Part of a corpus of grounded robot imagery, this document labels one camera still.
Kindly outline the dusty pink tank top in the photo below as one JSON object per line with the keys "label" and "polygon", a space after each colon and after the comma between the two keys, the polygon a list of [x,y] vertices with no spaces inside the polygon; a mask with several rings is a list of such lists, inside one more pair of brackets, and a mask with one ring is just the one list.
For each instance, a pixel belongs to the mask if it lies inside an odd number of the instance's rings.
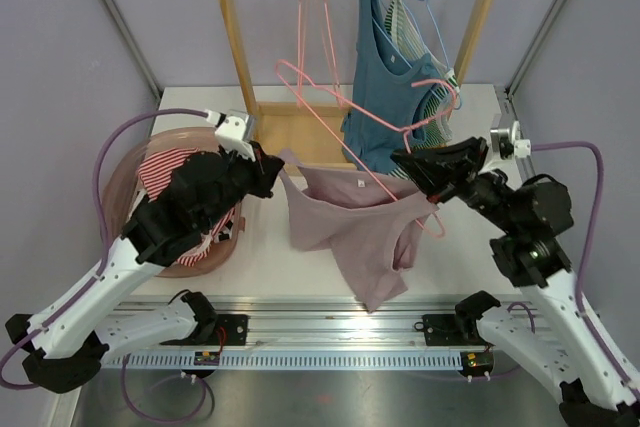
{"label": "dusty pink tank top", "polygon": [[422,226],[437,207],[408,180],[312,167],[288,149],[279,157],[306,181],[300,189],[280,173],[291,245],[301,251],[329,249],[354,296],[370,312],[406,292],[402,273],[414,266]]}

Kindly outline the red white striped tank top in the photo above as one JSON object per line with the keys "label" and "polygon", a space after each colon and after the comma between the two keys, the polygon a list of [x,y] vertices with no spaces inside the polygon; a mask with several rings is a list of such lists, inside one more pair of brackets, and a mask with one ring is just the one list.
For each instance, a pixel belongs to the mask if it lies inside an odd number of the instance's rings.
{"label": "red white striped tank top", "polygon": [[[133,208],[141,201],[143,194],[150,200],[155,200],[170,184],[172,172],[182,166],[190,156],[199,152],[198,148],[172,148],[148,156],[137,170],[140,193],[134,201]],[[179,257],[177,263],[185,267],[194,267],[198,262],[210,257],[215,244],[231,240],[235,214],[236,208],[232,208],[209,233],[202,236],[202,242]]]}

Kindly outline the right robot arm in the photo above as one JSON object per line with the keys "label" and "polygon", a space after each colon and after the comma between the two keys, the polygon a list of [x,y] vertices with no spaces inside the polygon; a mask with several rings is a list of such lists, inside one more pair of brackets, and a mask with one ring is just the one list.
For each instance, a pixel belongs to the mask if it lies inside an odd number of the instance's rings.
{"label": "right robot arm", "polygon": [[432,203],[457,198],[502,231],[489,242],[493,260],[558,344],[519,327],[485,291],[456,305],[456,336],[506,353],[552,395],[568,426],[638,425],[639,372],[590,310],[557,240],[574,224],[568,188],[539,174],[513,189],[492,151],[484,138],[471,137],[441,149],[396,150],[391,158]]}

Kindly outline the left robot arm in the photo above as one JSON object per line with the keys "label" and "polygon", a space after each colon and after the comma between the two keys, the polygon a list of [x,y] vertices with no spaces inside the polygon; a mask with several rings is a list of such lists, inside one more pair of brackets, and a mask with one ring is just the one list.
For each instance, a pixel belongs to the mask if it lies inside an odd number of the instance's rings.
{"label": "left robot arm", "polygon": [[108,317],[137,287],[199,246],[245,196],[272,197],[284,162],[256,142],[249,147],[248,157],[225,150],[190,155],[156,199],[143,198],[79,281],[41,312],[7,321],[13,348],[27,354],[23,389],[67,393],[112,359],[163,342],[203,345],[214,337],[218,314],[200,292],[122,321]]}

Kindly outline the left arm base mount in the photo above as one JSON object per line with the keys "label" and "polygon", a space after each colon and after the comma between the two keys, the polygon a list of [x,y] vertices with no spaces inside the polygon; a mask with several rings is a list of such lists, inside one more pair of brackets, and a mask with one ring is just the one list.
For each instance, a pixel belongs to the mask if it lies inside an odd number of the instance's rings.
{"label": "left arm base mount", "polygon": [[187,338],[162,342],[165,346],[245,346],[249,327],[246,314],[218,314],[213,326],[197,327]]}

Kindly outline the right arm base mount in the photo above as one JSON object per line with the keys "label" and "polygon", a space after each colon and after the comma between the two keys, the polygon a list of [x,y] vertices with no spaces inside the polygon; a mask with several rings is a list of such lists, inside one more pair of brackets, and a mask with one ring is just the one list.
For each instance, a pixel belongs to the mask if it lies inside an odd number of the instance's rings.
{"label": "right arm base mount", "polygon": [[456,313],[424,314],[413,323],[413,330],[423,335],[429,347],[503,348],[506,340],[490,332],[481,333],[479,315],[466,316]]}

